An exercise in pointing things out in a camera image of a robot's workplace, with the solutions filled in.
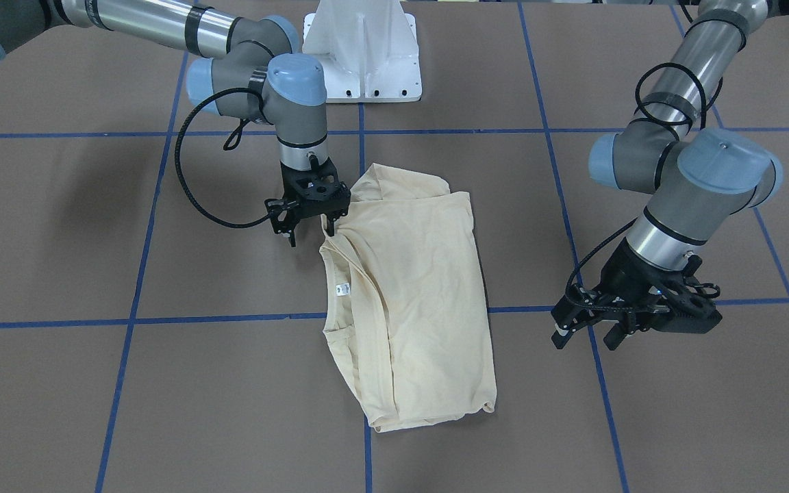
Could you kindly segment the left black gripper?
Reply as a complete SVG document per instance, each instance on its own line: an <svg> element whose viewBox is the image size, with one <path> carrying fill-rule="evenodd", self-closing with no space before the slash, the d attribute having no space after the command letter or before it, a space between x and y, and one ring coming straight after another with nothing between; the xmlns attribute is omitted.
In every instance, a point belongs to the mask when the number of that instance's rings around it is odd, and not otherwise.
<svg viewBox="0 0 789 493"><path fill-rule="evenodd" d="M612 322L603 342L614 351L629 335L647 331L647 323L672 323L683 316L683 277L679 271L645 262L621 240L594 290L567 288L551 315L556 349L563 349L576 331L588 325Z"/></svg>

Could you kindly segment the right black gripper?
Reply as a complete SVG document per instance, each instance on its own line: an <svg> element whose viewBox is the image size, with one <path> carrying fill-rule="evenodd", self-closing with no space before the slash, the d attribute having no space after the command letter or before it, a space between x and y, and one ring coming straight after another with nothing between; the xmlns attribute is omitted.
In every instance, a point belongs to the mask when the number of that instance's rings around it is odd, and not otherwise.
<svg viewBox="0 0 789 493"><path fill-rule="evenodd" d="M291 220L288 229L288 244L292 249L297 246L297 228L311 216L319 216L323 233L327 237L336 234L337 221L348 214L351 191L347 184L339 180L337 168L331 159L317 164L310 170L295 170L281 165L284 197L288 203L297 206L288 210L287 219Z"/></svg>

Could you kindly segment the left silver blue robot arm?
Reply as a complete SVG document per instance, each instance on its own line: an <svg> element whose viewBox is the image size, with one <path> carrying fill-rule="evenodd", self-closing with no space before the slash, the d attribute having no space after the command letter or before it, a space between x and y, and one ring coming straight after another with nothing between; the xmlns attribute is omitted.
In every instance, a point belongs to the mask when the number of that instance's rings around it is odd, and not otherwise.
<svg viewBox="0 0 789 493"><path fill-rule="evenodd" d="M749 35L778 16L789 16L789 1L702 1L673 59L649 70L660 75L651 92L636 86L632 121L595 142L591 177L649 202L613 233L618 244L595 287L568 279L552 309L557 349L602 321L612 323L610 350L634 333L704 334L721 321L719 287L696 278L699 250L728 216L770 199L785 175L773 153L705 118Z"/></svg>

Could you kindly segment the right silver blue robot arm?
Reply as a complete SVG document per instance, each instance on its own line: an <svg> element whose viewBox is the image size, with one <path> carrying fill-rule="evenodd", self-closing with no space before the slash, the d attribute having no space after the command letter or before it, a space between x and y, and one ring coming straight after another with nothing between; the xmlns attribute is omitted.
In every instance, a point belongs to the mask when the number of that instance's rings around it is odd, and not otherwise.
<svg viewBox="0 0 789 493"><path fill-rule="evenodd" d="M288 19L251 20L186 1L0 1L0 60L66 25L122 32L195 55L185 78L193 110L179 129L173 159L179 184L200 215L232 229L269 222L291 244L302 220L322 216L325 233L334 236L338 219L349 212L351 191L329 155L323 67L299 53L297 29ZM275 128L283 194L266 200L261 218L223 220L189 190L181 146L202 110L238 119L226 151L238 146L249 124Z"/></svg>

